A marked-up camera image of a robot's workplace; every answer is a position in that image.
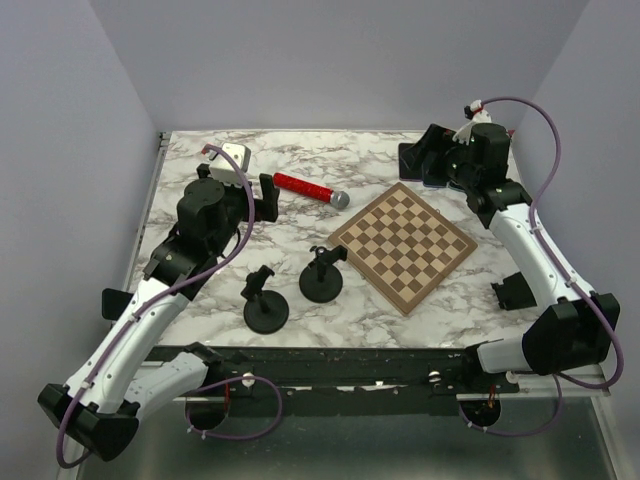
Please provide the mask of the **purple case phone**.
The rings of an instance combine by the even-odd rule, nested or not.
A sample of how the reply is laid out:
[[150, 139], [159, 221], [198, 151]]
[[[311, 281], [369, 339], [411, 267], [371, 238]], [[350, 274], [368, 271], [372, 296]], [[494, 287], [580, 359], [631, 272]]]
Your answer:
[[409, 182], [421, 182], [422, 166], [420, 164], [416, 164], [404, 154], [404, 152], [410, 147], [412, 147], [412, 144], [410, 143], [400, 143], [398, 145], [399, 179]]

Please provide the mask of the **black phone stand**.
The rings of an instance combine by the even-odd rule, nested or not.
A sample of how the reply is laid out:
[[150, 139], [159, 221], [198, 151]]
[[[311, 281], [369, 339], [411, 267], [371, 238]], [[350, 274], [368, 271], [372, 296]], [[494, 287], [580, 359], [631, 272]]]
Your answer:
[[275, 273], [266, 265], [246, 277], [241, 296], [246, 300], [243, 318], [250, 330], [268, 335], [280, 330], [289, 318], [286, 299], [274, 290], [265, 290], [267, 279]]
[[310, 251], [315, 257], [300, 274], [300, 291], [311, 302], [328, 303], [334, 300], [343, 288], [343, 277], [335, 263], [345, 261], [348, 250], [338, 245], [331, 250], [323, 246], [312, 246]]

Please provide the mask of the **blue case phone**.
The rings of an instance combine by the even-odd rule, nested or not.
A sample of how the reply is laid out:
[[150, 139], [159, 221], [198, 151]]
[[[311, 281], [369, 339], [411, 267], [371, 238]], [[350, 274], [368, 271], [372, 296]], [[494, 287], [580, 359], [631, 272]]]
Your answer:
[[448, 182], [434, 182], [434, 181], [424, 181], [423, 182], [424, 187], [426, 188], [433, 188], [433, 189], [442, 189], [442, 188], [446, 188], [448, 185]]

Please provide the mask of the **black phone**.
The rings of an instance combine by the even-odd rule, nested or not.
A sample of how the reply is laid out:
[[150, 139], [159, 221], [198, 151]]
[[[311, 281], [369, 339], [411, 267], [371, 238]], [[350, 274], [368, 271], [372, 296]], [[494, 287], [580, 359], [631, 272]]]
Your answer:
[[462, 187], [452, 182], [448, 183], [448, 188], [457, 192], [464, 192], [464, 189]]

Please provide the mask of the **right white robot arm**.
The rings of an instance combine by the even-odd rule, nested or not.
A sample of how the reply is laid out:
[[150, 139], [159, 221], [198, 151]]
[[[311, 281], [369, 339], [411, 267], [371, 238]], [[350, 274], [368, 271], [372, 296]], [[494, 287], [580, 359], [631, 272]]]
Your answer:
[[540, 312], [521, 336], [470, 348], [472, 360], [459, 371], [474, 392], [493, 384], [497, 373], [559, 374], [602, 362], [620, 314], [614, 295], [597, 293], [569, 266], [557, 265], [563, 256], [532, 212], [530, 195], [507, 176], [510, 144], [507, 130], [493, 123], [474, 125], [465, 143], [432, 124], [418, 142], [399, 147], [400, 164], [421, 173], [425, 184], [460, 188], [514, 260], [517, 272], [493, 287], [500, 307]]

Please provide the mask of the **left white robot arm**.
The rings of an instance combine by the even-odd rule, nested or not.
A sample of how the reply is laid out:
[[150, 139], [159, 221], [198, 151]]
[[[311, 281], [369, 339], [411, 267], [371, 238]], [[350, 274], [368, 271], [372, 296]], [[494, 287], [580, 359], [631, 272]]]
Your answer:
[[161, 334], [215, 272], [230, 263], [249, 238], [225, 248], [240, 223], [278, 217], [279, 190], [272, 176], [259, 177], [254, 198], [244, 175], [225, 185], [204, 165], [177, 204], [177, 221], [154, 249], [132, 294], [117, 293], [118, 320], [91, 357], [64, 383], [46, 385], [38, 403], [58, 429], [56, 457], [66, 469], [64, 441], [71, 438], [87, 455], [110, 461], [121, 454], [150, 413], [181, 394], [209, 395], [235, 382], [222, 359], [194, 343], [146, 378], [135, 375]]

